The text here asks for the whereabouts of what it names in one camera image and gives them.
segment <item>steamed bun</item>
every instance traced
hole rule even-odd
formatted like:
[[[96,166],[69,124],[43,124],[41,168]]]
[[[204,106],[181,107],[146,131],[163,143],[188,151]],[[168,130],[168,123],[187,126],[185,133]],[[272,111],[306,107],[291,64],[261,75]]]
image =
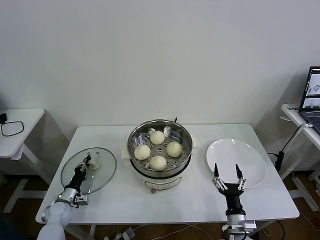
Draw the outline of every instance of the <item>steamed bun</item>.
[[[165,141],[165,135],[162,131],[154,131],[150,135],[150,141],[155,145],[162,144]]]
[[[136,159],[145,160],[150,156],[151,150],[147,145],[139,145],[134,149]]]
[[[163,156],[154,156],[150,160],[150,168],[155,171],[164,171],[167,168],[167,160]]]
[[[170,157],[178,157],[182,154],[182,146],[178,142],[170,142],[166,147],[166,152]]]

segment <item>white table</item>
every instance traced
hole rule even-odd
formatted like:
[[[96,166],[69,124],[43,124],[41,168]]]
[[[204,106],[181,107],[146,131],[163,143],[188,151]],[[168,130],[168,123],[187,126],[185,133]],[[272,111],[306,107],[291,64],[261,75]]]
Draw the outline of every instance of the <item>white table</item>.
[[[306,120],[302,118],[299,114],[299,105],[298,104],[283,104],[281,106],[281,110],[289,117],[289,119],[294,122],[297,126],[304,124]],[[320,135],[311,127],[308,127],[302,131],[306,137],[310,140],[310,142],[306,142],[303,147],[301,147],[302,152],[300,153],[301,157],[295,157],[294,161],[289,161],[289,164],[284,162],[284,167],[281,169],[280,176],[284,179],[290,172],[295,169],[295,167],[301,163],[304,159],[304,152],[308,151],[308,147],[314,144],[320,150]],[[320,191],[320,180],[318,176],[320,175],[320,168],[316,169],[311,175],[308,176],[309,181],[315,180],[317,183],[317,193]],[[294,185],[297,187],[297,190],[289,191],[292,198],[304,198],[305,202],[308,204],[312,211],[317,211],[318,207],[316,202],[313,199],[310,199],[309,194],[303,188],[302,182],[297,178],[292,178]]]
[[[42,108],[23,108],[23,109],[0,109],[0,114],[6,113],[7,122],[22,121],[24,130],[23,132],[13,135],[13,136],[2,136],[0,134],[0,158],[11,158],[16,154],[18,150],[23,148],[22,152],[27,156],[27,158],[32,162],[33,166],[37,166],[39,159],[31,152],[31,150],[24,144],[24,141],[31,133],[32,129],[35,127],[40,118],[44,115],[45,111]],[[11,128],[13,132],[18,132],[21,127],[18,124],[6,125],[6,127]],[[38,172],[40,177],[42,177],[48,184],[50,180],[47,176],[43,175],[41,171]],[[14,208],[16,202],[19,198],[43,198],[46,191],[25,191],[23,190],[26,186],[28,180],[22,179],[18,186],[16,187],[14,193],[12,194],[10,200],[5,206],[3,212],[10,213]]]
[[[139,182],[133,168],[125,166],[121,159],[121,148],[126,145],[134,127],[79,127],[56,171],[36,215],[36,221],[43,223],[41,214],[44,208],[64,190],[60,176],[68,159],[83,149],[101,147],[114,154],[117,161],[115,174],[105,187],[89,195],[88,206],[72,209],[71,224],[225,222],[225,197],[214,187],[213,177],[205,166],[208,146],[221,138],[235,138],[247,142],[262,155],[267,167],[264,181],[257,187],[246,189],[240,197],[246,218],[265,221],[299,216],[286,187],[249,124],[186,125],[186,129],[196,136],[200,147],[196,154],[192,154],[181,183],[155,194],[151,194],[150,190]]]

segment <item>floor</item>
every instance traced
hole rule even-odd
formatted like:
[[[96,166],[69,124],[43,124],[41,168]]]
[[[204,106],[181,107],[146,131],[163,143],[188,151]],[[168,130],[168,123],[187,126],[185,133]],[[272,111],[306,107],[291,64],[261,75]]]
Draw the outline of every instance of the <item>floor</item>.
[[[308,189],[309,193],[312,195],[313,199],[316,201],[318,206],[320,206],[320,196],[315,192],[315,184],[313,182],[309,182],[305,175],[297,175],[303,184]],[[41,205],[41,199],[20,199],[11,213],[2,213],[3,209],[12,195],[15,187],[18,185],[18,178],[13,178],[12,176],[8,179],[9,182],[6,185],[0,186],[0,214],[2,214],[8,221],[10,221],[15,229],[21,233],[23,236],[29,236],[33,239],[37,238],[37,235],[42,228],[43,225],[36,222],[36,214]],[[288,177],[284,180],[284,183],[288,190],[295,189],[295,186],[291,182],[291,179]],[[26,188],[26,190],[46,190],[48,189],[48,185],[41,179],[35,178],[31,179]],[[317,217],[320,220],[319,212],[311,212],[309,207],[305,203],[302,198],[297,198],[294,200],[298,209],[305,214],[309,220],[312,220],[314,217]],[[320,239],[320,231],[315,231],[308,224],[308,222],[304,219],[302,215],[300,215],[297,219],[292,220],[282,220],[280,221],[283,224],[285,229],[285,240],[318,240]],[[206,223],[206,224],[198,224],[199,228],[206,231],[209,236],[214,239],[221,239],[221,226],[220,223]],[[85,231],[90,230],[90,227],[87,225],[80,226]],[[106,236],[111,236],[113,239],[118,232],[123,232],[128,227],[136,227],[136,225],[100,225],[96,227],[95,230],[95,239],[103,240]],[[153,238],[164,236],[173,231],[178,231],[187,227],[183,224],[174,224],[174,225],[146,225],[141,226],[136,230],[135,240],[151,240]],[[269,227],[271,232],[271,236],[266,236],[262,232],[260,232],[259,236],[261,240],[280,240],[283,236],[283,230],[281,225],[278,222],[274,222]],[[76,240],[75,237],[66,233],[67,240]],[[167,237],[162,238],[164,240],[194,240],[194,239],[202,239],[209,240],[202,231],[197,228],[189,227],[183,231],[177,232],[175,234],[171,234]]]

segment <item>stainless steel steamer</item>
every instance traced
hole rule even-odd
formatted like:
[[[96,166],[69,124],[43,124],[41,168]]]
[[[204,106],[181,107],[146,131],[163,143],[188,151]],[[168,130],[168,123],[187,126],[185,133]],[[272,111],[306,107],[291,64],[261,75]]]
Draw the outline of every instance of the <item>stainless steel steamer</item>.
[[[164,133],[165,140],[162,144],[155,145],[150,141],[150,135],[154,131]],[[178,142],[182,145],[182,154],[171,157],[167,154],[167,146],[170,142]],[[151,150],[146,160],[136,159],[134,151],[139,145],[147,145]],[[164,119],[146,121],[137,126],[130,134],[127,149],[131,157],[131,165],[135,169],[140,181],[154,190],[166,190],[177,185],[182,178],[182,172],[191,161],[192,138],[189,132],[179,123]],[[167,161],[165,171],[155,171],[149,168],[153,156],[162,156]]]

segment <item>wire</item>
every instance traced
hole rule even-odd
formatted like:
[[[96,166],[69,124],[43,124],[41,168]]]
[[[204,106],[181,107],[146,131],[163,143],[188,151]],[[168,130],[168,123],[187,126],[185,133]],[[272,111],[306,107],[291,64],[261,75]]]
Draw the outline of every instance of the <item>wire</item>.
[[[277,222],[280,224],[281,228],[282,228],[282,231],[283,231],[283,236],[281,238],[281,240],[284,240],[285,239],[285,236],[286,236],[286,231],[285,231],[285,228],[284,226],[282,225],[282,223],[280,221],[277,220]]]
[[[189,225],[189,226],[191,226],[191,227],[193,227],[193,228],[199,229],[199,230],[202,231],[205,235],[207,235],[208,238],[210,238],[211,240],[214,240],[214,239],[213,239],[212,237],[210,237],[209,234],[208,234],[206,231],[204,231],[202,228],[200,228],[200,227],[198,227],[198,226],[195,226],[195,225],[191,225],[191,224],[187,224],[187,225]]]
[[[278,157],[278,154],[276,154],[276,153],[273,153],[273,152],[269,152],[269,153],[267,153],[268,155],[274,155],[275,157]]]
[[[14,124],[14,123],[21,123],[22,130],[20,130],[20,131],[18,131],[18,132],[16,132],[16,133],[13,133],[13,134],[5,135],[5,134],[4,134],[4,130],[3,130],[3,125],[6,125],[6,124]],[[4,137],[11,137],[11,136],[20,134],[20,133],[22,133],[24,130],[25,130],[25,126],[24,126],[24,123],[23,123],[22,121],[8,121],[8,122],[5,122],[5,123],[2,123],[2,124],[1,124],[1,134],[2,134],[2,136],[4,136]]]
[[[139,225],[139,226],[137,226],[136,228],[134,228],[133,231],[137,230],[137,229],[140,228],[140,227],[147,226],[147,225],[148,225],[148,224]]]
[[[111,225],[108,225],[108,226],[106,226],[106,227],[99,227],[99,226],[97,226],[96,229],[98,229],[98,230],[106,230],[106,229],[108,229],[110,226],[111,226]]]
[[[296,133],[299,131],[299,129],[300,129],[303,125],[304,125],[304,123],[301,124],[301,125],[297,128],[297,130],[295,130],[294,134],[290,137],[289,141],[287,141],[286,144],[283,146],[283,148],[282,148],[282,150],[281,150],[282,152],[284,151],[284,149],[286,148],[286,146],[288,145],[288,143],[290,143],[291,139],[296,135]]]
[[[193,224],[193,225],[186,226],[186,227],[184,227],[184,228],[182,228],[182,229],[180,229],[180,230],[178,230],[178,231],[173,231],[173,232],[168,233],[167,235],[155,237],[155,238],[152,238],[152,239],[150,239],[150,240],[163,239],[163,238],[165,238],[165,237],[167,237],[167,236],[169,236],[169,235],[171,235],[171,234],[175,234],[175,233],[181,232],[181,231],[183,231],[183,230],[185,230],[185,229],[187,229],[187,228],[190,228],[190,227],[192,227],[192,226],[194,226],[194,225],[197,225],[197,224]]]
[[[262,228],[262,232],[264,233],[264,235],[266,235],[268,237],[271,236],[271,232],[270,232],[269,228],[267,228],[267,227]]]
[[[111,235],[114,233],[114,231],[116,230],[116,226],[114,226],[112,233],[108,236],[108,238],[111,237]]]
[[[302,212],[299,211],[299,213],[301,213],[301,215],[305,218],[305,220],[307,220],[307,222],[310,224],[310,226],[311,226],[314,230],[316,230],[317,232],[320,232],[320,230],[319,230],[319,229],[316,229],[315,226],[310,222],[310,220],[309,220]]]

